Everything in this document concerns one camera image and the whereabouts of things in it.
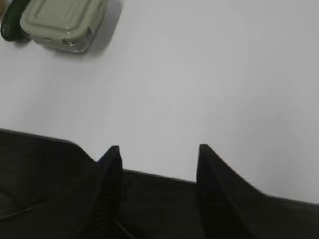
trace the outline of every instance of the white table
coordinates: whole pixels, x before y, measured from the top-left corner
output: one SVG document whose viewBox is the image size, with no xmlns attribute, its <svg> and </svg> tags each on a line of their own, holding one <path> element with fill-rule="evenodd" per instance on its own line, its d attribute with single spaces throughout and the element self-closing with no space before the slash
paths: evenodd
<svg viewBox="0 0 319 239">
<path fill-rule="evenodd" d="M 95 160 L 118 144 L 125 168 L 192 181 L 208 143 L 262 191 L 319 203 L 318 10 L 112 0 L 84 55 L 0 40 L 0 127 Z"/>
</svg>

